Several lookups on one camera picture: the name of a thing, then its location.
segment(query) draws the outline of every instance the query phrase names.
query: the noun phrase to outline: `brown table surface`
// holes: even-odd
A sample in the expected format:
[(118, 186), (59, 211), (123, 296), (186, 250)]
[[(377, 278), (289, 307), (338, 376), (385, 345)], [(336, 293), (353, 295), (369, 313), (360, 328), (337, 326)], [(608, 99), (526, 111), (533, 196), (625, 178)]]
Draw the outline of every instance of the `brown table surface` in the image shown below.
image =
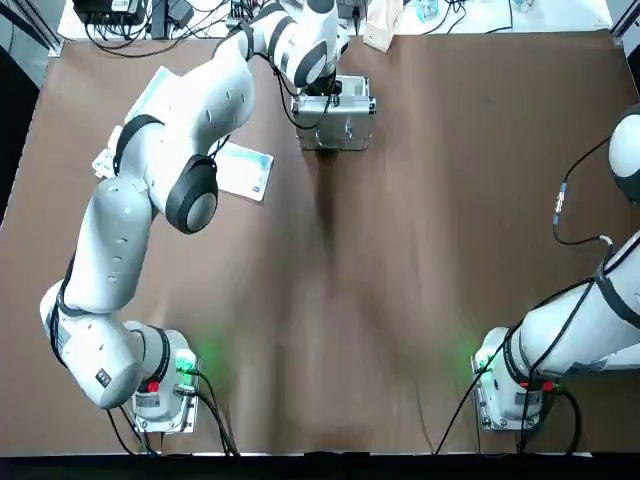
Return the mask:
[[(124, 60), (69, 43), (50, 62), (0, 232), (0, 455), (120, 451), (106, 414), (55, 361), (38, 305), (65, 270), (113, 126), (160, 65), (183, 74), (213, 45)], [(191, 237), (159, 218), (119, 316), (187, 336), (242, 450), (428, 451), (417, 391), (437, 444), (488, 329), (589, 275), (602, 254), (554, 243), (551, 215), (568, 166), (637, 100), (622, 50), (606, 33), (397, 37), (387, 55), (353, 40), (341, 73), (369, 75), (379, 108), (368, 150), (337, 158), (300, 152), (269, 67), (251, 65), (255, 111), (232, 140), (274, 156), (264, 202), (223, 193)], [(623, 242), (640, 224), (606, 149), (572, 179), (565, 210), (566, 237)], [(639, 449), (637, 373), (567, 385), (583, 410), (581, 450)], [(531, 448), (562, 451), (572, 423), (559, 402)], [(513, 434), (481, 439), (483, 451), (514, 448)], [(220, 448), (205, 410), (196, 434), (165, 447)], [(476, 449), (469, 402), (445, 450)]]

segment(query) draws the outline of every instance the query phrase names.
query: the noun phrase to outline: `cable connector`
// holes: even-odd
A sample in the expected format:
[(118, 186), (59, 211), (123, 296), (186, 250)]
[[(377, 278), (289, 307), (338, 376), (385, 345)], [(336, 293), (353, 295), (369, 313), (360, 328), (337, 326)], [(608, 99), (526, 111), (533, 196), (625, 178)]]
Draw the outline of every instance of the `cable connector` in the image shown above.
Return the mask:
[(200, 372), (195, 368), (185, 368), (180, 365), (176, 367), (176, 372), (184, 373), (186, 375), (198, 375)]
[(193, 397), (196, 395), (197, 390), (193, 385), (176, 385), (173, 388), (173, 392), (185, 397)]
[(554, 223), (557, 224), (556, 218), (560, 217), (560, 212), (562, 212), (562, 206), (564, 204), (564, 193), (567, 191), (567, 182), (562, 182), (560, 185), (560, 191), (558, 192), (558, 196), (556, 197), (556, 215), (554, 217)]

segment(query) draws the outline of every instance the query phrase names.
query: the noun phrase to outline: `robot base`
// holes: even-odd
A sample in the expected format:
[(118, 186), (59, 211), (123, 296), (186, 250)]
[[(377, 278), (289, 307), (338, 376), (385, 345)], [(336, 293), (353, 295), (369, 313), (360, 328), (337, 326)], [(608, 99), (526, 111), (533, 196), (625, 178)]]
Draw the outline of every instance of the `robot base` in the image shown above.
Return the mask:
[[(478, 372), (488, 361), (487, 351), (495, 352), (500, 343), (493, 349), (487, 349), (485, 345), (475, 355), (471, 357), (471, 371), (473, 380), (478, 376)], [(491, 367), (480, 377), (480, 380), (473, 389), (475, 408), (478, 411), (478, 420), (482, 430), (486, 432), (519, 431), (522, 422), (519, 419), (505, 418), (500, 414), (498, 395), (496, 391), (497, 381)], [(539, 422), (539, 415), (530, 416), (524, 423), (525, 429), (533, 429)]]
[(175, 330), (165, 330), (171, 346), (167, 372), (160, 382), (151, 404), (148, 396), (136, 394), (132, 398), (134, 423), (140, 433), (192, 433), (198, 414), (198, 397), (179, 396), (175, 387), (198, 390), (198, 377), (177, 371), (177, 367), (198, 369), (200, 362), (189, 349), (184, 336)]

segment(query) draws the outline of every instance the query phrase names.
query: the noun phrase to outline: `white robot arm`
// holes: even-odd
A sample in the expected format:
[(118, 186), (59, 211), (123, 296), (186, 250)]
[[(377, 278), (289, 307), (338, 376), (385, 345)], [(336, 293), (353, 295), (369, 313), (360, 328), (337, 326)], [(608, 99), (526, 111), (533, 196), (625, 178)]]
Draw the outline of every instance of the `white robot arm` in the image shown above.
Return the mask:
[(184, 398), (174, 389), (191, 382), (180, 367), (197, 365), (186, 340), (114, 318), (135, 294), (153, 219), (161, 213), (186, 234), (211, 221), (218, 187), (208, 153), (251, 115), (252, 56), (268, 59), (296, 87), (328, 85), (347, 40), (334, 0), (308, 0), (299, 23), (271, 1), (231, 32), (210, 61), (180, 78), (179, 91), (163, 99), (165, 121), (143, 113), (124, 126), (116, 177), (96, 187), (67, 275), (40, 305), (56, 356), (100, 408), (134, 396), (148, 431), (153, 422), (156, 431), (184, 427)]
[[(609, 162), (621, 190), (631, 201), (640, 200), (640, 108), (627, 112), (616, 127)], [(593, 281), (529, 311), (501, 351), (509, 330), (496, 328), (488, 333), (472, 358), (477, 373), (493, 357), (476, 392), (484, 429), (520, 430), (525, 396), (525, 428), (534, 427), (542, 408), (543, 380), (585, 370), (640, 368), (638, 245), (640, 231), (598, 269)], [(537, 381), (528, 385), (534, 367)]]

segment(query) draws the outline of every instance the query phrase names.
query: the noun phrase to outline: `electronic equipment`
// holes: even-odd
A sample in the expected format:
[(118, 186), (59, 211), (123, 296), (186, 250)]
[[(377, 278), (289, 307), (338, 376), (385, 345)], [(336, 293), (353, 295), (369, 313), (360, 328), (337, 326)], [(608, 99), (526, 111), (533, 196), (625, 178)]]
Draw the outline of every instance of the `electronic equipment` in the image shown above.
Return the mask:
[(73, 10), (89, 25), (141, 25), (147, 0), (73, 0)]

